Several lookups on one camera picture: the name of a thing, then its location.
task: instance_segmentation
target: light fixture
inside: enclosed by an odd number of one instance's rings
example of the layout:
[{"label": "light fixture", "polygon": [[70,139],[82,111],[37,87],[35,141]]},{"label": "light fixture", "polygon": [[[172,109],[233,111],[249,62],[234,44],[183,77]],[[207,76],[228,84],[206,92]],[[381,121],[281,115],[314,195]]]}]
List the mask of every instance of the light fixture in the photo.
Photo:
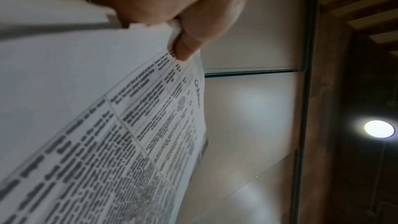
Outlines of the light fixture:
[{"label": "light fixture", "polygon": [[378,120],[367,122],[365,124],[365,131],[377,138],[390,137],[395,133],[395,129],[391,124]]}]

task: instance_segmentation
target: white paper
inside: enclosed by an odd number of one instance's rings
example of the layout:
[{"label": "white paper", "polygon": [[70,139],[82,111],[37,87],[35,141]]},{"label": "white paper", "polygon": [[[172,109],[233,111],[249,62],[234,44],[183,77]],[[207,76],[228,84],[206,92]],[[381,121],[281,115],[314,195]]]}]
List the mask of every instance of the white paper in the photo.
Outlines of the white paper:
[{"label": "white paper", "polygon": [[172,28],[0,41],[0,223],[174,223],[205,138]]}]

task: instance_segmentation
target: finger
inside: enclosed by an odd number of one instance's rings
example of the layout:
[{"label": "finger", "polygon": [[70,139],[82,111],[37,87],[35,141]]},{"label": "finger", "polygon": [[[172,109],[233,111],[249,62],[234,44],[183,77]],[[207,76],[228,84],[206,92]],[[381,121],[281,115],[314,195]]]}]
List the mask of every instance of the finger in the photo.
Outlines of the finger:
[{"label": "finger", "polygon": [[187,61],[204,44],[205,42],[195,40],[183,31],[175,43],[174,52],[178,60]]}]

